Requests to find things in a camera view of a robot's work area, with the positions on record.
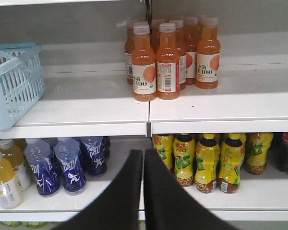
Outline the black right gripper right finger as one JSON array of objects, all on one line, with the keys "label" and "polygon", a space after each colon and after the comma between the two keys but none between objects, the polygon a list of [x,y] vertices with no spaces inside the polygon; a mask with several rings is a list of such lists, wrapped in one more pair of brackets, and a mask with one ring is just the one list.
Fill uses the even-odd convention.
[{"label": "black right gripper right finger", "polygon": [[194,200],[154,149],[144,157],[144,208],[148,230],[235,230]]}]

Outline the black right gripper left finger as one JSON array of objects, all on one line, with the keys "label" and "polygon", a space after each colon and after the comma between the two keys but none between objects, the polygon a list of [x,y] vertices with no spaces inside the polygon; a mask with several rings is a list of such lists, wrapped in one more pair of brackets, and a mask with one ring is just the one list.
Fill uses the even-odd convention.
[{"label": "black right gripper left finger", "polygon": [[132,149],[118,175],[85,209],[56,230],[137,230],[143,152]]}]

